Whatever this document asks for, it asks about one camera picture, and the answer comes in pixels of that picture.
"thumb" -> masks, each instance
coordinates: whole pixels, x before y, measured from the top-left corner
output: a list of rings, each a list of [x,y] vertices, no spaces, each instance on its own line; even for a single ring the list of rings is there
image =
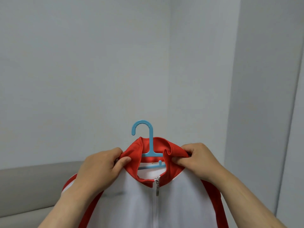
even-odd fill
[[[191,157],[173,157],[172,161],[177,165],[186,167],[187,169],[189,169],[191,165]]]
[[[130,161],[131,161],[130,157],[123,157],[119,159],[113,167],[113,172],[115,173],[115,175],[118,176],[122,168],[125,165],[127,165]]]

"left hand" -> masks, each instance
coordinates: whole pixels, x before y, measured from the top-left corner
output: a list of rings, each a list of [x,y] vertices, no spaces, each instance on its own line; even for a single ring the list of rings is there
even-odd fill
[[[114,165],[114,161],[122,152],[120,148],[114,148],[88,156],[71,188],[90,197],[104,191],[116,180],[121,169],[131,161],[130,157],[123,157]]]

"hand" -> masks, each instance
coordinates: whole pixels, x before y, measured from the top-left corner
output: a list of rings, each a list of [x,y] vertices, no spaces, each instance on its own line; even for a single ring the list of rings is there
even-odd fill
[[[212,183],[216,175],[224,169],[203,143],[187,144],[182,148],[191,153],[191,157],[173,157],[172,161],[191,170],[200,179]]]
[[[81,190],[89,197],[96,196],[108,188],[116,180],[121,169],[131,161],[130,157],[123,157],[114,165],[114,161],[122,152],[120,148],[114,148],[88,156],[71,188]]]

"white wall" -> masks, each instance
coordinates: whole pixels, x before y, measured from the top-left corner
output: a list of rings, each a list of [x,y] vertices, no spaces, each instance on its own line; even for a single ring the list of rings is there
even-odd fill
[[[170,0],[0,0],[0,169],[167,135]]]
[[[304,224],[304,56],[295,97],[277,217],[287,227]]]
[[[168,138],[224,161],[240,0],[171,0]]]
[[[241,0],[225,166],[276,211],[303,42],[304,0]]]

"gray sofa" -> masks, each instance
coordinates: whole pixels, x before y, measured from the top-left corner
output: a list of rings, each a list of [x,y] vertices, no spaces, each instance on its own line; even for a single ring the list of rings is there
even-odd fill
[[[0,228],[37,228],[82,162],[0,170]]]

